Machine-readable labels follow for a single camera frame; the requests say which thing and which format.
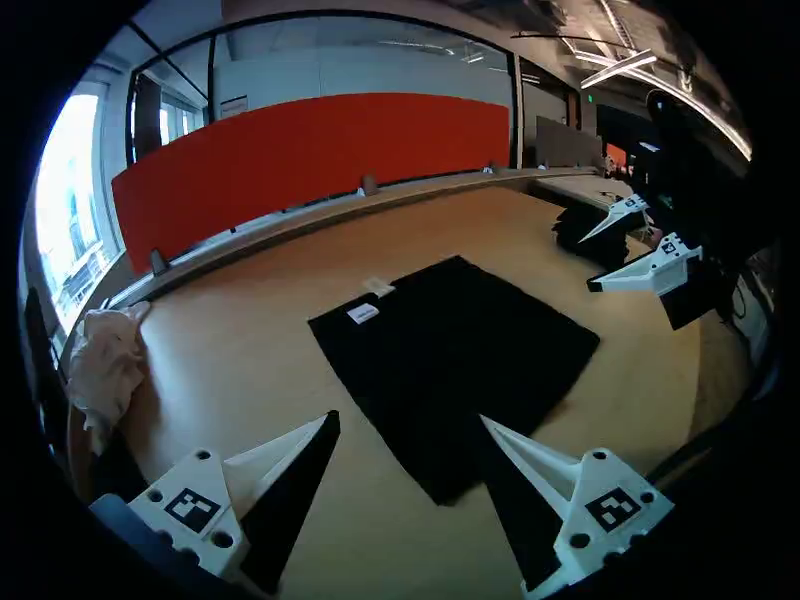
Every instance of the table surface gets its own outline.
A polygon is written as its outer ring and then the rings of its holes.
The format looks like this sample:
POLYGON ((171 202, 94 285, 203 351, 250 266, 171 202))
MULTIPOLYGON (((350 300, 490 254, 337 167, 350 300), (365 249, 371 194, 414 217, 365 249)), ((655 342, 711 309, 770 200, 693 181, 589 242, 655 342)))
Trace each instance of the table surface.
POLYGON ((283 597, 517 599, 519 571, 485 487, 435 506, 336 378, 307 321, 364 293, 369 277, 390 281, 460 254, 602 340, 533 437, 575 456, 605 446, 646 471, 689 433, 699 326, 673 332, 646 292, 588 292, 600 269, 554 243, 561 210, 501 188, 437 197, 289 241, 156 300, 142 325, 150 376, 122 422, 145 477, 195 447, 230 456, 336 409, 341 437, 283 597))
POLYGON ((605 179, 595 175, 571 175, 536 180, 536 185, 553 190, 588 204, 606 208, 616 198, 609 194, 627 198, 633 194, 633 188, 618 179, 605 179))

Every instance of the black cloth pile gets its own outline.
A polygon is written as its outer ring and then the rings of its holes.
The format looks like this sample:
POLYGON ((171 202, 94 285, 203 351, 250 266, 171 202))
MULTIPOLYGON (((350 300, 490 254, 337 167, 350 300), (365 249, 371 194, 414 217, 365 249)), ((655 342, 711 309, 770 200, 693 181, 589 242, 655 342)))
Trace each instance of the black cloth pile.
POLYGON ((392 284, 309 325, 403 468, 452 504, 479 481, 467 442, 476 414, 530 434, 599 338, 459 256, 392 284), (378 313, 358 324, 347 311, 365 303, 378 313))
POLYGON ((644 225, 639 213, 628 215, 609 227, 590 237, 585 242, 581 238, 599 225, 608 213, 589 204, 575 204, 558 215, 553 231, 556 232, 556 243, 567 252, 587 258, 603 267, 606 271, 616 271, 625 264, 628 246, 625 234, 636 227, 638 219, 644 225))

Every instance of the orange divider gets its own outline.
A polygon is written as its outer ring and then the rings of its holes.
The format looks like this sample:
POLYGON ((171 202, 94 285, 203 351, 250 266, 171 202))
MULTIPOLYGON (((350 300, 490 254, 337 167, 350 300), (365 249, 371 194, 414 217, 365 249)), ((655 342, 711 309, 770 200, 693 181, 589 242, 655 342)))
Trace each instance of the orange divider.
POLYGON ((424 94, 297 100, 218 121, 112 181, 137 272, 251 219, 378 184, 509 164, 508 109, 424 94))

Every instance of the window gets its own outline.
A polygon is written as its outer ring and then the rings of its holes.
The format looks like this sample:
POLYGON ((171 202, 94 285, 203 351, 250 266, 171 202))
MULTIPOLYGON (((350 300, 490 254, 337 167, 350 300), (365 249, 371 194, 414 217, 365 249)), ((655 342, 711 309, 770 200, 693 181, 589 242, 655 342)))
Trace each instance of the window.
POLYGON ((161 111, 159 112, 162 146, 166 146, 202 126, 203 115, 199 109, 192 108, 180 100, 172 99, 167 94, 162 94, 161 111))
POLYGON ((102 95, 80 93, 64 104, 45 145, 36 180, 36 237, 42 270, 64 331, 102 277, 115 249, 104 246, 95 193, 102 95))

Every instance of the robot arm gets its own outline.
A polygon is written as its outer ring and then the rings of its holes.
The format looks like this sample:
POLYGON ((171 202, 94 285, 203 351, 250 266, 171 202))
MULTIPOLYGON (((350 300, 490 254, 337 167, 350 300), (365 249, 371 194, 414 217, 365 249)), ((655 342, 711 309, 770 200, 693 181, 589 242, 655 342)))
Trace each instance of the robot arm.
POLYGON ((545 598, 602 569, 673 508, 663 494, 605 448, 591 450, 578 460, 487 417, 480 420, 493 444, 484 446, 479 463, 525 577, 526 600, 545 598), (531 502, 521 503, 525 496, 531 502), (543 560, 541 552, 534 553, 535 557, 531 553, 546 531, 557 531, 549 560, 543 560), (539 564, 530 564, 532 558, 539 564))
MULTIPOLYGON (((331 411, 226 460, 197 449, 127 508, 185 561, 256 594, 275 594, 339 431, 339 415, 331 411)), ((128 535, 130 511, 115 509, 114 500, 105 496, 92 510, 146 553, 142 536, 128 535)))

